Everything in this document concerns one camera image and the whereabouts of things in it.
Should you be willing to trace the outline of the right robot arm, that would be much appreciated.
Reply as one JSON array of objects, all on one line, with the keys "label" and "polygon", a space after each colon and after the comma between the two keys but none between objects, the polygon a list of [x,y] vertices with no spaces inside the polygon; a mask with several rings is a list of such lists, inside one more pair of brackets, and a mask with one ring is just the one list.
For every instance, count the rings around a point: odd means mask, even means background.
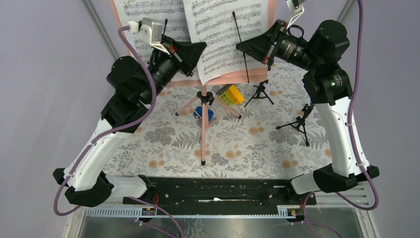
[{"label": "right robot arm", "polygon": [[290,204],[297,204],[305,193],[346,191],[380,174],[363,153],[352,115],[355,91],[338,63],[349,44],[347,30],[338,21],[323,21],[305,40],[292,35],[286,22],[277,20],[266,32],[236,45],[239,51],[267,67],[279,58],[306,71],[302,82],[320,114],[332,162],[289,180],[284,198]]}]

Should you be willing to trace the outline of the sheet music page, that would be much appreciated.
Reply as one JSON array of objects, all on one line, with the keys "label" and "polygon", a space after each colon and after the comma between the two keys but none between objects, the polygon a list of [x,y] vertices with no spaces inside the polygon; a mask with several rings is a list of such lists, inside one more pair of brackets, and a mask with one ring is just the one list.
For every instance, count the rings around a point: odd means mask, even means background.
[{"label": "sheet music page", "polygon": [[[176,41],[189,42],[190,34],[182,0],[113,0],[121,26],[131,21],[140,21],[144,17],[158,20],[164,25],[168,19],[164,34]],[[125,31],[128,42],[136,49],[145,63],[150,61],[153,48],[139,38],[139,34]],[[194,69],[192,77],[177,73],[174,81],[199,80],[198,71]]]},{"label": "sheet music page", "polygon": [[222,75],[260,68],[262,65],[237,50],[238,43],[268,29],[266,0],[185,0],[191,41],[205,42],[197,64],[202,84]]}]

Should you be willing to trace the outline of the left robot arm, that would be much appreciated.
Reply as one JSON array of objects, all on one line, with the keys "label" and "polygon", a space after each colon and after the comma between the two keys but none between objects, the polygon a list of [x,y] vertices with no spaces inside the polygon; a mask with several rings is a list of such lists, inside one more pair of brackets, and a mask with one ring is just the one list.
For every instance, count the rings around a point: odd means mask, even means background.
[{"label": "left robot arm", "polygon": [[115,150],[133,134],[151,113],[156,96],[179,72],[191,76],[204,52],[205,42],[161,39],[148,63],[132,56],[117,59],[107,76],[115,93],[101,112],[97,127],[79,157],[67,168],[56,169],[54,179],[68,202],[77,207],[95,207],[110,198],[135,197],[147,204],[154,191],[139,176],[107,175],[103,168]]}]

